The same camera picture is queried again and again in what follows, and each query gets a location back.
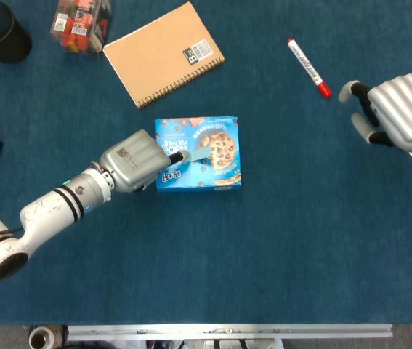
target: floor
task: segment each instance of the floor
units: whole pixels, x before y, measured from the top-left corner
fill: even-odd
[[[412,349],[412,325],[397,325],[392,339],[292,340],[285,349]],[[28,348],[28,326],[0,326],[0,349]]]

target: black ring on arm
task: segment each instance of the black ring on arm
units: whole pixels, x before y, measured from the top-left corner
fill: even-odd
[[[78,215],[76,214],[75,207],[73,207],[71,201],[70,201],[70,200],[68,199],[68,197],[67,197],[64,193],[62,193],[60,190],[54,189],[53,191],[54,191],[55,193],[59,194],[60,196],[62,196],[62,198],[65,200],[65,202],[67,203],[68,207],[70,207],[70,209],[72,210],[73,219],[74,219],[73,222],[76,222],[76,221],[78,220]]]
[[[84,209],[83,209],[83,205],[81,204],[81,201],[78,198],[78,196],[76,196],[76,194],[69,187],[61,185],[59,188],[62,188],[63,190],[65,190],[67,193],[69,193],[71,195],[73,200],[75,200],[76,204],[78,205],[78,208],[80,209],[80,218],[83,218],[84,217]]]

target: brown notebook cover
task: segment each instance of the brown notebook cover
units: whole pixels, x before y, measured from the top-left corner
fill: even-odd
[[[190,2],[105,45],[138,108],[224,62]]]

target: red marker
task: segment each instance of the red marker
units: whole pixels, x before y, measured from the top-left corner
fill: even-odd
[[[294,55],[304,67],[304,69],[306,69],[306,72],[312,78],[314,84],[317,86],[322,96],[324,96],[324,98],[329,98],[331,96],[330,88],[324,82],[324,80],[322,80],[319,73],[314,69],[312,64],[310,64],[310,61],[307,59],[306,55],[303,53],[298,44],[294,41],[293,38],[289,38],[286,43],[288,44],[290,50],[293,51]]]

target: metal bar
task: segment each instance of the metal bar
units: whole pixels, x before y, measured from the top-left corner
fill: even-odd
[[[390,338],[391,324],[162,324],[69,326],[68,340]]]

